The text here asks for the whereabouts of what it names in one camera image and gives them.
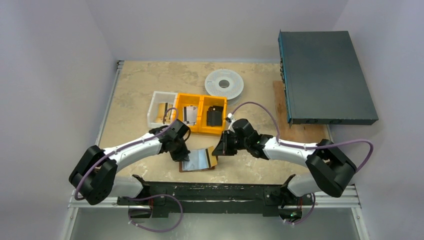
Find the gold card with magnetic stripe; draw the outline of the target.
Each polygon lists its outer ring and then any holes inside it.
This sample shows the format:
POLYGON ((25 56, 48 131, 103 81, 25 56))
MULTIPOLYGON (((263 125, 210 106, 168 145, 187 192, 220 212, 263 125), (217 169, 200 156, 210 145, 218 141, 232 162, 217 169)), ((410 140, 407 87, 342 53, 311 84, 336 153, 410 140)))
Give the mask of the gold card with magnetic stripe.
POLYGON ((210 169, 210 170, 213 170, 215 168, 215 166, 218 164, 218 157, 213 155, 213 151, 214 151, 213 146, 210 146, 210 147, 205 149, 206 160, 207 160, 207 164, 209 166, 208 169, 210 169))

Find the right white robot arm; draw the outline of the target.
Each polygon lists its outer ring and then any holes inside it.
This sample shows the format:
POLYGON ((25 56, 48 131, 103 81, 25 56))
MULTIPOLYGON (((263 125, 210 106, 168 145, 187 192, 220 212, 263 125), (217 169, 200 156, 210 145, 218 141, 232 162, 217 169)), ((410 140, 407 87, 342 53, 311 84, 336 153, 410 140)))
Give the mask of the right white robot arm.
POLYGON ((246 150, 253 157, 264 160, 281 160, 309 170, 295 175, 281 189, 280 196, 288 204, 305 194, 322 191, 339 198, 352 183, 357 166, 333 142, 322 139, 319 143, 278 140, 269 134, 259 134, 250 122, 241 118, 224 130, 212 152, 213 156, 234 156, 246 150))

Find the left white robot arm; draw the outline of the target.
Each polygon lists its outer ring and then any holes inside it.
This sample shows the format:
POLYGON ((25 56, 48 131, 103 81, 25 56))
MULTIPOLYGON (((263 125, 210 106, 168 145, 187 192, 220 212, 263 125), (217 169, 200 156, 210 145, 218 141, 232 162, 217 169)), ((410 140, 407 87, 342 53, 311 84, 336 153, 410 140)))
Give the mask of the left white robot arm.
POLYGON ((185 135, 190 128, 180 120, 150 129, 130 142, 108 148, 86 149, 68 180, 75 187, 74 199, 97 205, 108 197, 127 197, 138 205, 146 203, 149 191, 138 176, 117 177, 124 168, 142 159, 169 153, 175 162, 189 159, 185 135))

